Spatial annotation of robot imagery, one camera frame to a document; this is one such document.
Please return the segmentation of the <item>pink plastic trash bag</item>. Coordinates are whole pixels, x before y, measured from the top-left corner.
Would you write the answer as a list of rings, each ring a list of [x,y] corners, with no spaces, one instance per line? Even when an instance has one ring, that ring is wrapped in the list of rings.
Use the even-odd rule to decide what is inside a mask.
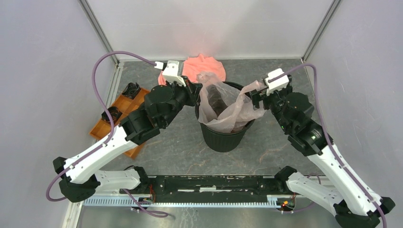
[[[248,93],[259,90],[263,84],[254,81],[236,89],[221,81],[214,73],[201,72],[196,76],[202,84],[198,121],[219,133],[240,131],[248,122],[261,118],[263,108],[255,108]]]

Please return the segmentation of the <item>black trash bin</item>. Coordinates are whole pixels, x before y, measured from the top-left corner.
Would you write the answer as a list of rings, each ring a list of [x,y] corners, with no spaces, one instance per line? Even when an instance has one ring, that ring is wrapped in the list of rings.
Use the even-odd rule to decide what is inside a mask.
[[[227,82],[230,86],[240,89],[242,85],[239,85],[234,82]],[[195,114],[198,119],[199,112],[196,110],[200,105],[195,107]],[[206,144],[214,151],[217,152],[229,152],[235,149],[239,143],[241,142],[244,134],[250,128],[255,120],[248,122],[240,131],[234,133],[219,133],[208,128],[206,125],[200,123],[202,135]]]

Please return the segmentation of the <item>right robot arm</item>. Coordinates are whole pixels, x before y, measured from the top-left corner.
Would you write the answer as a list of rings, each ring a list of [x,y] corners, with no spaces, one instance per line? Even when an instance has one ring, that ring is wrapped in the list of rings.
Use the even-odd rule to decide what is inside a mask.
[[[265,83],[250,95],[255,107],[270,110],[291,145],[313,162],[329,179],[329,189],[310,180],[296,169],[285,167],[276,174],[277,192],[300,194],[330,212],[343,228],[375,228],[385,224],[385,215],[394,207],[389,197],[369,188],[339,152],[333,139],[312,119],[314,106],[308,96],[294,92],[291,77],[282,77],[277,86]]]

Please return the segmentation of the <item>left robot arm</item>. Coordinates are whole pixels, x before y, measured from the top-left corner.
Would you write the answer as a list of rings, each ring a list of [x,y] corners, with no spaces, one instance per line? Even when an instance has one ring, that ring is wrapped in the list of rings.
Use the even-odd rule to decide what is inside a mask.
[[[71,202],[81,202],[97,192],[135,190],[145,193],[149,179],[142,167],[125,171],[103,171],[101,168],[118,155],[136,148],[160,134],[184,106],[196,106],[202,88],[186,77],[185,85],[174,82],[158,85],[144,96],[143,103],[120,121],[102,140],[79,155],[53,161],[61,193]]]

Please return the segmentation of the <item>salmon pink cloth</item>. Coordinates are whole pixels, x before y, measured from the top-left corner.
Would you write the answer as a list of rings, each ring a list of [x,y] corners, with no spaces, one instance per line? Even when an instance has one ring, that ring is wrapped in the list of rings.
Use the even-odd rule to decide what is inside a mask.
[[[197,75],[201,73],[213,73],[219,80],[226,80],[226,72],[223,64],[213,57],[206,57],[199,54],[197,57],[189,57],[184,61],[182,76],[187,77],[187,80],[196,83]]]

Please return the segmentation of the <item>dark rolled sock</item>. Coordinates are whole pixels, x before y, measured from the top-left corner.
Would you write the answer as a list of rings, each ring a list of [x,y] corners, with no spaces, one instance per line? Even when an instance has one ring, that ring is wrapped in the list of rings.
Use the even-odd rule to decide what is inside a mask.
[[[108,112],[110,113],[110,116],[112,117],[113,123],[116,124],[119,118],[122,116],[122,112],[118,109],[116,106],[111,106],[108,108]],[[103,120],[106,123],[111,123],[109,116],[107,113],[104,111],[101,114],[101,120]]]
[[[140,91],[141,87],[139,86],[138,83],[130,82],[123,90],[122,95],[127,98],[134,99],[139,94]]]

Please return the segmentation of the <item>orange compartment tray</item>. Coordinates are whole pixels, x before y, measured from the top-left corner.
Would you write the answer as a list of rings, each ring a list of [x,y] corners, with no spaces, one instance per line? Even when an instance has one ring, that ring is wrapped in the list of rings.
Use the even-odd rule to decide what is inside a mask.
[[[122,115],[116,121],[116,123],[119,124],[120,121],[123,120],[125,117],[127,117],[130,112],[136,110],[140,106],[140,104],[144,101],[144,96],[149,92],[150,92],[149,90],[141,88],[140,92],[134,99],[125,97],[123,96],[123,94],[120,94],[118,98],[111,105],[116,107],[119,110],[119,112],[122,113]],[[93,138],[97,140],[101,140],[105,136],[107,136],[107,134],[110,133],[110,130],[111,130],[110,123],[102,119],[99,119],[98,122],[95,124],[95,126],[92,128],[92,130],[89,132],[89,135],[91,135]],[[144,145],[145,143],[137,146],[134,149],[126,151],[124,154],[134,160]]]

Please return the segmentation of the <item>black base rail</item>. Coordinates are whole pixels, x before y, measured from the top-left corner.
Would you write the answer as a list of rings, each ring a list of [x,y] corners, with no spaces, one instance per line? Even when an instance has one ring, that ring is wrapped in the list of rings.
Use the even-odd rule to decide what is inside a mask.
[[[139,203],[171,204],[179,207],[259,207],[292,211],[297,194],[278,177],[261,175],[147,175],[144,168],[130,166],[140,173],[140,184],[127,190],[143,195]]]

